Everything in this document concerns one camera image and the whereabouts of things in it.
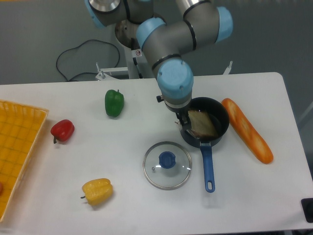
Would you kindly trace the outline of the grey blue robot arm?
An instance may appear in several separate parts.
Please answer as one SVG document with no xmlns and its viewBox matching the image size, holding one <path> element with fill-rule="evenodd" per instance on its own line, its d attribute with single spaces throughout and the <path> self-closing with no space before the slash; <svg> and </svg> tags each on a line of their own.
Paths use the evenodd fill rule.
<svg viewBox="0 0 313 235">
<path fill-rule="evenodd" d="M 194 77 L 182 55 L 228 38 L 231 13 L 209 0 L 178 0 L 182 20 L 167 24 L 154 16 L 152 0 L 87 0 L 85 6 L 98 26 L 127 21 L 135 25 L 135 39 L 151 67 L 162 99 L 176 113 L 184 130 L 191 127 L 188 109 Z"/>
</svg>

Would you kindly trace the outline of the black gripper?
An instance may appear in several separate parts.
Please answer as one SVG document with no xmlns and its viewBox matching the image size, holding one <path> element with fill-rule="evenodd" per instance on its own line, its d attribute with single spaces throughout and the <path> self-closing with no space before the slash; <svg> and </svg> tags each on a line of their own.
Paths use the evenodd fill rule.
<svg viewBox="0 0 313 235">
<path fill-rule="evenodd" d="M 163 95 L 158 95 L 156 97 L 156 99 L 157 99 L 158 103 L 164 102 L 166 107 L 170 111 L 176 113 L 177 121 L 175 121 L 175 123 L 177 125 L 182 127 L 183 125 L 189 125 L 190 124 L 190 118 L 189 118 L 189 115 L 188 115 L 188 110 L 189 110 L 189 107 L 190 107 L 191 99 L 189 99 L 188 101 L 186 101 L 183 104 L 171 104 L 171 103 L 167 102 L 163 98 Z"/>
</svg>

